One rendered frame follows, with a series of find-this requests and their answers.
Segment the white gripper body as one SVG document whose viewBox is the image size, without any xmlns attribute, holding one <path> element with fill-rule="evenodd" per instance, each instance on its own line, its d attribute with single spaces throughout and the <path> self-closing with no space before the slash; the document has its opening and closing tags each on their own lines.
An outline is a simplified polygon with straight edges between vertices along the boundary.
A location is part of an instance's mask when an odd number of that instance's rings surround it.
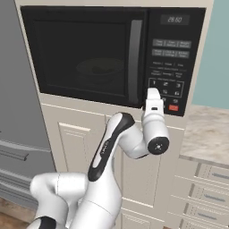
<svg viewBox="0 0 229 229">
<path fill-rule="evenodd" d="M 157 88 L 148 88 L 146 101 L 159 103 L 161 101 L 160 93 Z"/>
</svg>

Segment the black microwave oven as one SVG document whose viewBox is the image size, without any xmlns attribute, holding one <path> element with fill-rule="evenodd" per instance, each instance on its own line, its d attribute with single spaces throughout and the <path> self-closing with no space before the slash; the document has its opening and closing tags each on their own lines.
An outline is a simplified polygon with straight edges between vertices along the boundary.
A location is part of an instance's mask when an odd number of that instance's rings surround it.
<svg viewBox="0 0 229 229">
<path fill-rule="evenodd" d="M 141 7 L 148 12 L 144 47 L 142 108 L 148 88 L 157 88 L 165 113 L 182 116 L 191 86 L 203 8 Z"/>
</svg>

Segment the dark bowl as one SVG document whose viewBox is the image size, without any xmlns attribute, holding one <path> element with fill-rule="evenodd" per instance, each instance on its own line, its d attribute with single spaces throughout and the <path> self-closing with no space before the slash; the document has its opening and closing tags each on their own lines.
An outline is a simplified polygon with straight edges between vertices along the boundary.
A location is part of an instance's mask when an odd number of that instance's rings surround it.
<svg viewBox="0 0 229 229">
<path fill-rule="evenodd" d="M 86 76 L 105 76 L 121 72 L 124 63 L 115 58 L 94 58 L 88 59 L 76 66 L 78 73 Z"/>
</svg>

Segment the black microwave door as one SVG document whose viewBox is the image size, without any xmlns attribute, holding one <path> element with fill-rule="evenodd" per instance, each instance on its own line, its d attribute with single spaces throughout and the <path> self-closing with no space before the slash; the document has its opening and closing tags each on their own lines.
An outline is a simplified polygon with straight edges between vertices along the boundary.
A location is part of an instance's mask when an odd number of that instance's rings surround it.
<svg viewBox="0 0 229 229">
<path fill-rule="evenodd" d="M 21 16 L 41 93 L 112 105 L 141 107 L 148 12 L 140 7 L 23 6 Z M 142 20 L 138 103 L 128 95 L 131 22 Z M 88 59 L 115 58 L 123 70 L 86 76 L 76 66 Z"/>
</svg>

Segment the cream cupboard door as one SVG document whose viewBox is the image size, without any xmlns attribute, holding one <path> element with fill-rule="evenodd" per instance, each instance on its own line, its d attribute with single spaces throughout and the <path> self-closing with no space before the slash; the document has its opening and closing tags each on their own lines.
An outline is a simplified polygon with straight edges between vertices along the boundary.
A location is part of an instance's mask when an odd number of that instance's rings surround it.
<svg viewBox="0 0 229 229">
<path fill-rule="evenodd" d="M 42 111 L 56 170 L 86 173 L 103 136 L 105 116 L 49 105 Z"/>
<path fill-rule="evenodd" d="M 154 208 L 159 197 L 166 201 L 180 154 L 185 124 L 181 117 L 169 114 L 165 116 L 165 123 L 170 141 L 166 153 L 131 159 L 120 147 L 117 148 L 114 173 L 122 191 L 122 208 Z"/>
</svg>

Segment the cream drawer front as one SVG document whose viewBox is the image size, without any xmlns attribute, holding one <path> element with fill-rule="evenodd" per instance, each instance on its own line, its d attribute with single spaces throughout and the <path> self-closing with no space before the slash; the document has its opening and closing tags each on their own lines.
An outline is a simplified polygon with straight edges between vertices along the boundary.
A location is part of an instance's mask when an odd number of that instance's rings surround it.
<svg viewBox="0 0 229 229">
<path fill-rule="evenodd" d="M 220 191 L 203 185 L 192 184 L 189 197 L 229 208 L 229 191 Z"/>
<path fill-rule="evenodd" d="M 229 185 L 229 169 L 207 164 L 198 164 L 195 175 L 205 180 Z"/>
<path fill-rule="evenodd" d="M 205 225 L 197 222 L 189 221 L 187 219 L 182 219 L 179 224 L 179 229 L 229 229 L 228 227 L 215 227 L 213 225 Z"/>
<path fill-rule="evenodd" d="M 164 222 L 122 208 L 115 229 L 163 229 Z"/>
<path fill-rule="evenodd" d="M 215 224 L 223 226 L 229 225 L 229 213 L 218 211 L 213 208 L 187 203 L 183 213 L 187 216 L 194 216 L 198 219 L 206 220 Z"/>
</svg>

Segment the grey fridge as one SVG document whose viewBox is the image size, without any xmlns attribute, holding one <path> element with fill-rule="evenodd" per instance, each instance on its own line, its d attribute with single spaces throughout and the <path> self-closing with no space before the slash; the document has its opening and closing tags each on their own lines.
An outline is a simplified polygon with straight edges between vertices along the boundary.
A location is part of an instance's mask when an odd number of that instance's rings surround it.
<svg viewBox="0 0 229 229">
<path fill-rule="evenodd" d="M 0 155 L 0 197 L 35 209 L 30 182 L 55 164 L 14 0 L 0 0 L 0 149 L 29 154 Z"/>
</svg>

